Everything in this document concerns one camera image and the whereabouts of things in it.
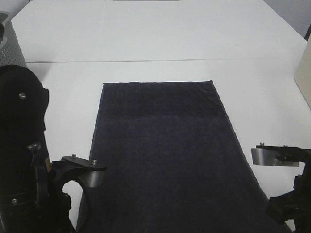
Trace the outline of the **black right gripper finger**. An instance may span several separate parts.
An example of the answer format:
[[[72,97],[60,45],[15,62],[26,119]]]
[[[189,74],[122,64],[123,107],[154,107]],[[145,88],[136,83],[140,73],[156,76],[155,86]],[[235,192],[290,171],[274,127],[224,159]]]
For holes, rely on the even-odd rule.
[[[305,163],[311,157],[311,149],[261,143],[251,149],[251,155],[255,165],[299,167],[299,162]]]

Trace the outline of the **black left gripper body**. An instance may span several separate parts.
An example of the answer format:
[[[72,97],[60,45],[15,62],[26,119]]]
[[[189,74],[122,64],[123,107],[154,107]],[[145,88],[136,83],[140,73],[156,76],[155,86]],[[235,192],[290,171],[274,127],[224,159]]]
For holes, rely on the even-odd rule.
[[[74,233],[69,220],[71,199],[55,185],[52,164],[40,143],[31,144],[31,167],[35,174],[35,231],[37,233]]]

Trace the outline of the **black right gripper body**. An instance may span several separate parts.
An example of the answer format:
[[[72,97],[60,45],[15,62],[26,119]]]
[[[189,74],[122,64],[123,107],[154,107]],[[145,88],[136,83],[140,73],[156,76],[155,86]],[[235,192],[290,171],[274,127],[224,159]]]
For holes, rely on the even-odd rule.
[[[296,233],[311,231],[311,164],[294,179],[294,189],[278,197],[269,198],[266,214],[278,224],[293,220]]]

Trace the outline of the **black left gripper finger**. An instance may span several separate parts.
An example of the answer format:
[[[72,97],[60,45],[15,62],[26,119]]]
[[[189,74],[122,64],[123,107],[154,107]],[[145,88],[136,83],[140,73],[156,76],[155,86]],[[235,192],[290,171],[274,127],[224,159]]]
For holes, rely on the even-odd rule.
[[[74,156],[64,156],[61,162],[65,167],[61,169],[60,180],[63,184],[80,180],[86,187],[99,187],[104,180],[107,167],[97,160],[86,160]]]

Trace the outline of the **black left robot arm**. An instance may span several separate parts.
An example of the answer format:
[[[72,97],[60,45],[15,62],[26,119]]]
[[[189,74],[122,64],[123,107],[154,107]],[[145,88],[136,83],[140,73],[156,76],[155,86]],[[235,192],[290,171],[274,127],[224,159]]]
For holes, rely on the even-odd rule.
[[[29,69],[0,68],[0,230],[3,233],[73,233],[71,197],[101,184],[106,168],[76,155],[49,158],[44,115],[49,92]]]

